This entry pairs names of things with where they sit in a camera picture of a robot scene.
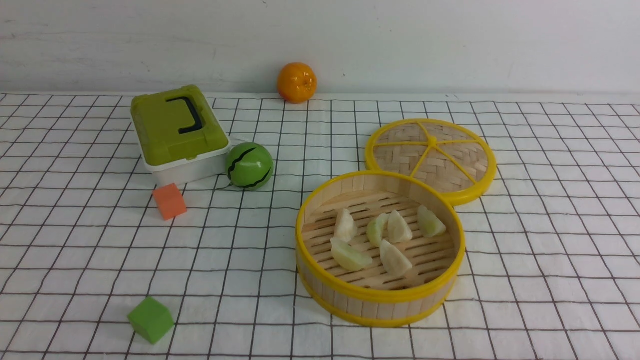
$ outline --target orange cube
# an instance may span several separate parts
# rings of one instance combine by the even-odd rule
[[[184,203],[182,194],[175,184],[155,189],[153,195],[164,221],[171,220],[187,212],[187,206]]]

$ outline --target black handle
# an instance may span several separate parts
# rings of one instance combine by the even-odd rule
[[[184,100],[184,102],[187,104],[187,107],[189,108],[189,111],[191,112],[191,116],[193,117],[193,120],[195,121],[195,124],[193,124],[193,126],[185,127],[183,129],[178,129],[178,134],[186,134],[192,131],[200,130],[202,128],[202,119],[200,118],[200,114],[198,114],[198,110],[196,110],[196,107],[195,105],[193,105],[193,102],[191,101],[191,99],[189,99],[186,96],[180,96],[180,97],[176,97],[175,99],[169,99],[166,102],[172,102],[177,100]]]

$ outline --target black stripe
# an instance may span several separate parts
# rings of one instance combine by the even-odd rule
[[[266,173],[266,174],[264,174],[264,176],[262,177],[262,179],[260,179],[260,180],[256,181],[256,182],[255,182],[255,183],[253,183],[253,184],[250,184],[250,185],[244,185],[244,186],[238,186],[238,187],[239,187],[240,189],[249,189],[249,188],[252,188],[252,187],[254,187],[254,186],[257,186],[259,183],[263,182],[263,181],[267,178],[267,176],[269,176],[269,173],[270,173],[270,172],[271,172],[271,168],[269,168],[269,170],[267,171],[267,173]]]
[[[257,147],[252,147],[251,149],[243,152],[242,154],[240,154],[240,156],[238,157],[238,159],[235,159],[233,163],[231,163],[231,166],[227,169],[227,177],[229,178],[229,180],[231,180],[231,171],[236,169],[236,164],[239,163],[240,161],[242,161],[242,159],[250,152],[254,151],[255,149],[257,149]]]

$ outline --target sponge cube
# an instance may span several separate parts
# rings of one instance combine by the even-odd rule
[[[133,329],[151,344],[155,344],[173,327],[173,318],[166,306],[147,297],[127,316]]]
[[[184,203],[182,194],[175,184],[155,189],[153,195],[164,221],[171,220],[187,212],[187,206]]]

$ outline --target yellow rim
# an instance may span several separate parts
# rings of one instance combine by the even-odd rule
[[[415,288],[405,289],[405,290],[394,290],[394,291],[385,291],[385,290],[374,290],[374,289],[365,289],[359,286],[355,286],[349,284],[348,282],[342,281],[333,275],[329,274],[324,268],[322,268],[318,263],[313,260],[313,257],[307,250],[307,247],[304,244],[302,238],[302,224],[304,221],[304,214],[307,210],[307,206],[309,202],[322,190],[329,187],[331,184],[341,181],[343,179],[347,179],[349,177],[356,176],[365,176],[365,175],[379,175],[379,176],[389,176],[396,177],[398,179],[404,179],[410,181],[417,186],[422,187],[423,189],[432,193],[435,197],[437,197],[440,201],[443,202],[447,209],[453,215],[454,221],[456,222],[456,227],[460,232],[460,248],[458,249],[458,253],[456,255],[456,259],[453,261],[453,264],[444,272],[444,274],[437,277],[435,280],[430,281],[424,285],[420,285]],[[302,204],[300,208],[300,212],[298,213],[298,219],[296,221],[296,249],[300,254],[300,258],[305,264],[309,267],[309,270],[312,272],[313,276],[333,288],[335,291],[342,293],[344,295],[354,297],[356,299],[371,301],[371,302],[388,302],[388,303],[396,303],[396,302],[408,302],[417,299],[422,299],[424,297],[430,296],[439,289],[442,288],[447,282],[451,280],[452,277],[458,274],[458,270],[460,269],[460,265],[462,264],[462,259],[465,256],[465,233],[462,229],[462,223],[458,218],[458,214],[453,209],[453,207],[445,200],[442,195],[437,193],[434,189],[430,188],[426,184],[410,178],[408,176],[396,174],[393,172],[386,171],[359,171],[352,172],[349,174],[344,174],[342,176],[336,177],[332,180],[327,181],[322,184],[318,189],[309,195],[309,198]]]
[[[464,189],[459,192],[442,193],[441,194],[442,197],[452,206],[466,204],[468,202],[472,202],[473,200],[478,199],[489,189],[489,186],[491,186],[491,183],[493,182],[493,178],[495,177],[495,173],[498,169],[495,156],[493,155],[493,151],[491,150],[489,145],[487,145],[487,143],[484,142],[484,140],[482,140],[479,136],[465,129],[464,127],[461,127],[456,124],[451,124],[450,122],[435,120],[435,119],[407,119],[407,120],[392,122],[391,124],[388,124],[386,126],[379,128],[373,135],[371,135],[369,141],[367,142],[367,148],[365,149],[365,164],[367,165],[367,168],[373,171],[382,171],[382,168],[380,168],[380,166],[378,165],[378,162],[376,161],[376,157],[373,153],[376,147],[390,146],[387,143],[377,144],[382,134],[386,133],[388,130],[392,129],[393,127],[405,125],[405,124],[417,124],[422,128],[423,131],[427,132],[425,127],[422,125],[425,123],[451,127],[462,133],[465,133],[466,135],[469,135],[473,140],[447,140],[447,141],[437,142],[436,144],[431,144],[429,142],[397,142],[397,143],[392,143],[392,145],[424,145],[427,147],[427,151],[436,150],[442,153],[444,156],[449,158],[449,160],[453,162],[454,165],[456,165],[463,172],[463,174],[465,174],[474,183],[474,185],[471,186],[470,188]],[[442,151],[438,147],[438,145],[445,145],[448,143],[477,143],[483,148],[489,164],[487,166],[484,177],[480,181],[476,181],[475,179],[473,179],[467,173],[467,171],[462,166],[460,166],[460,164],[457,161],[453,160],[448,154],[446,154],[444,151]],[[416,171],[414,169],[410,177],[413,177],[415,173]]]
[[[447,297],[449,297],[451,290],[453,290],[453,286],[456,284],[456,279],[453,280],[453,285],[449,288],[449,290],[444,295],[442,300],[438,301],[431,309],[421,314],[411,316],[408,318],[397,319],[397,320],[379,320],[379,319],[362,318],[360,316],[351,315],[349,313],[345,313],[344,311],[338,309],[335,306],[329,305],[329,303],[324,301],[324,299],[322,299],[320,296],[318,296],[318,294],[316,294],[313,291],[313,289],[309,286],[309,284],[307,284],[306,280],[304,280],[302,276],[300,277],[300,281],[302,282],[302,285],[305,286],[305,289],[307,289],[307,292],[309,293],[309,295],[311,295],[311,297],[329,313],[335,316],[338,316],[339,318],[345,321],[356,323],[358,325],[367,326],[367,327],[400,327],[400,326],[408,325],[410,323],[418,322],[426,318],[427,316],[433,314],[437,309],[439,309],[440,306],[442,306],[442,304],[444,304]]]

